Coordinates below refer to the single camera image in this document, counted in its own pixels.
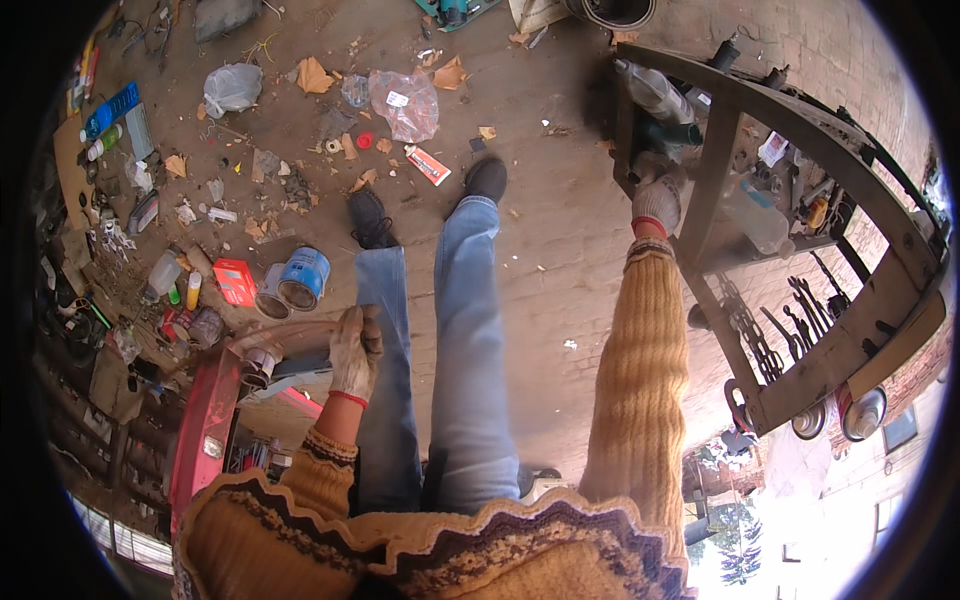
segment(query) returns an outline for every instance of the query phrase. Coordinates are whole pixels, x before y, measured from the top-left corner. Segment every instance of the metal rack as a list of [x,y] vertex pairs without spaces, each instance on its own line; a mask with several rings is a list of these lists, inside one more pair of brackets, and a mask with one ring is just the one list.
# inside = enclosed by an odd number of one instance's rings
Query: metal rack
[[[871,170],[870,164],[879,159],[933,219],[929,205],[872,136],[851,119],[844,120],[823,110],[822,105],[813,106],[801,98],[743,81],[694,60],[628,44],[618,44],[617,55],[695,85],[712,98],[689,209],[682,230],[671,242],[681,273],[706,314],[733,372],[735,383],[728,386],[727,397],[734,420],[744,420],[758,435],[764,435],[845,383],[856,399],[879,385],[929,339],[947,313],[944,298],[948,295],[940,292],[948,267],[947,243],[940,230],[925,241],[894,194]],[[631,173],[636,153],[634,121],[641,109],[633,103],[623,83],[617,102],[613,177],[632,198],[636,191],[636,177]],[[824,337],[765,387],[757,382],[740,344],[740,334],[705,279],[709,273],[757,262],[717,267],[710,264],[705,254],[744,113],[779,132],[823,167],[889,242],[871,273],[844,237],[845,224],[832,228],[823,238],[797,240],[797,252],[836,245],[864,286]],[[851,142],[859,146],[859,152],[851,150]],[[759,260],[774,258],[778,257],[764,256]],[[739,389],[744,406],[733,402],[730,388]]]

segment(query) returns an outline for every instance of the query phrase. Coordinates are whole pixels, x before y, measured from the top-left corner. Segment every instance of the red box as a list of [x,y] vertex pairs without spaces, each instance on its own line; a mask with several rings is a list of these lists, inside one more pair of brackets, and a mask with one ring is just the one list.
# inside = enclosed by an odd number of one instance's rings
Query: red box
[[227,260],[218,258],[213,263],[213,273],[217,276],[220,291],[230,304],[253,306],[256,296],[256,284],[245,260]]

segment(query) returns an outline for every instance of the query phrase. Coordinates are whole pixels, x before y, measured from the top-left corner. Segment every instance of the red bottle cap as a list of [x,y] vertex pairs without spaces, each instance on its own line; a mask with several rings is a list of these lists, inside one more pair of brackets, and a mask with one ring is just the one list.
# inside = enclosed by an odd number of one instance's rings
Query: red bottle cap
[[370,132],[363,132],[357,135],[357,148],[362,148],[364,150],[370,148],[370,145],[373,144],[373,134]]

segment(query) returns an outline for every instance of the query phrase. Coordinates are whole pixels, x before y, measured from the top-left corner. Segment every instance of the sweater sleeve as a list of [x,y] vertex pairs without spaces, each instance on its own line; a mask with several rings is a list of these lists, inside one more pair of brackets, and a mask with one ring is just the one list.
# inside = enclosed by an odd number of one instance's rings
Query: sweater sleeve
[[338,444],[310,427],[280,484],[290,488],[297,506],[315,511],[324,520],[347,518],[356,455],[355,445]]
[[630,496],[662,527],[667,561],[685,556],[681,454],[687,380],[680,270],[668,242],[640,238],[627,257],[597,374],[587,468],[591,501]]

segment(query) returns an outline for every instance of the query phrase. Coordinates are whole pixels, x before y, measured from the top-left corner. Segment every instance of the yellow knit sweater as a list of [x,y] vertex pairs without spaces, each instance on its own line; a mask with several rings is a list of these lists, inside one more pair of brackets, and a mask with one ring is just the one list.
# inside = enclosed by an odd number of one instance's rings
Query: yellow knit sweater
[[373,576],[408,597],[682,598],[686,340],[670,246],[630,248],[600,360],[580,494],[498,499],[474,516],[348,518],[356,447],[312,428],[279,485],[221,475],[187,511],[176,593],[348,598]]

